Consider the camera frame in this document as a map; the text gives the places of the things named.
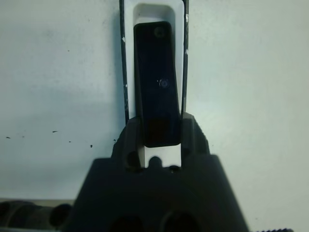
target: round hole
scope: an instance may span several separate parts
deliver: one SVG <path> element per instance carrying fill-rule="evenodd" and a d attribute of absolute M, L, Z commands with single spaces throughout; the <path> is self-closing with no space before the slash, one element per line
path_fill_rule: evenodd
<path fill-rule="evenodd" d="M 169 87 L 169 80 L 168 79 L 161 79 L 159 81 L 159 86 L 161 88 L 168 88 Z"/>
<path fill-rule="evenodd" d="M 0 203 L 0 217 L 3 217 L 10 211 L 10 203 L 8 202 L 3 202 Z"/>
<path fill-rule="evenodd" d="M 72 209 L 72 206 L 69 204 L 61 204 L 54 208 L 49 217 L 49 223 L 54 227 L 59 227 L 63 225 L 69 213 Z"/>
<path fill-rule="evenodd" d="M 165 30 L 162 27 L 157 27 L 154 29 L 155 37 L 162 39 L 165 36 Z"/>
<path fill-rule="evenodd" d="M 174 212 L 167 220 L 164 232 L 200 232 L 195 218 L 189 213 Z"/>

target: white slot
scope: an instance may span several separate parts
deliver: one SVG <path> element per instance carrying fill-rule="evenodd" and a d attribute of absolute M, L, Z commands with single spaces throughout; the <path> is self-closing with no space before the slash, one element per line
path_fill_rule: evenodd
<path fill-rule="evenodd" d="M 125 0 L 126 78 L 129 118 L 136 115 L 134 82 L 134 26 L 138 23 L 167 21 L 172 27 L 179 111 L 183 92 L 184 4 L 182 0 Z M 145 162 L 152 156 L 162 159 L 163 166 L 181 165 L 180 145 L 145 149 Z"/>

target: black plastic part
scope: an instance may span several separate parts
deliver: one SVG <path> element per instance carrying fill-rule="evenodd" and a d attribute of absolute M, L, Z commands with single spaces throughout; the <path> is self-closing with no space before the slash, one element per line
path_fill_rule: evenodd
<path fill-rule="evenodd" d="M 248 232 L 218 157 L 209 154 L 194 117 L 184 117 L 190 136 L 182 137 L 186 155 L 181 168 L 163 168 L 154 157 L 147 169 L 137 162 L 128 169 L 127 157 L 138 154 L 140 144 L 140 120 L 129 120 L 112 158 L 93 162 L 63 231 L 122 231 L 127 225 L 164 232 L 183 228 L 187 221 L 198 232 Z M 197 140 L 187 141 L 191 136 Z"/>
<path fill-rule="evenodd" d="M 135 99 L 147 147 L 180 143 L 176 71 L 168 22 L 134 27 Z"/>
<path fill-rule="evenodd" d="M 187 74 L 188 74 L 188 41 L 189 41 L 189 0 L 181 0 L 184 4 L 184 39 L 183 39 L 183 90 L 182 90 L 182 110 L 186 111 L 186 95 L 187 95 Z M 124 86 L 124 101 L 125 101 L 125 118 L 126 123 L 129 121 L 129 105 L 127 95 L 127 77 L 126 77 L 126 33 L 125 33 L 125 0 L 119 0 L 120 13 L 120 43 L 122 56 L 122 72 Z"/>

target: black rectangular plate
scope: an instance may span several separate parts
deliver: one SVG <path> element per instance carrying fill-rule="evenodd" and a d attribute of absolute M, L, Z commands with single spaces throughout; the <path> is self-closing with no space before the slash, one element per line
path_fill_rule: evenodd
<path fill-rule="evenodd" d="M 176 72 L 168 22 L 134 27 L 137 115 L 147 147 L 180 143 L 180 112 Z"/>

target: white wall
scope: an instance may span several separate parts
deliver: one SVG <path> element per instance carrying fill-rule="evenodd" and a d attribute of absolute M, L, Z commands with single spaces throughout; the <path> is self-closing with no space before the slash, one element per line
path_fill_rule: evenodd
<path fill-rule="evenodd" d="M 187 111 L 252 231 L 307 231 L 308 7 L 190 1 Z M 117 1 L 0 1 L 0 197 L 75 198 L 93 158 L 110 156 L 119 36 Z"/>

